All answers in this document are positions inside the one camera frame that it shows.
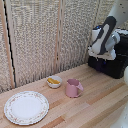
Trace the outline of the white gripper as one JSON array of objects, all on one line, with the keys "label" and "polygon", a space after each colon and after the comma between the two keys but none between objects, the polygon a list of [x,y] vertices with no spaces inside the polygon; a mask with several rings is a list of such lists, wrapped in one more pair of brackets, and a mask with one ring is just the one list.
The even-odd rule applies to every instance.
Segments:
[{"label": "white gripper", "polygon": [[88,53],[90,56],[99,58],[99,59],[105,59],[105,60],[114,60],[116,58],[115,50],[107,51],[102,55],[99,55],[100,49],[98,47],[89,47]]}]

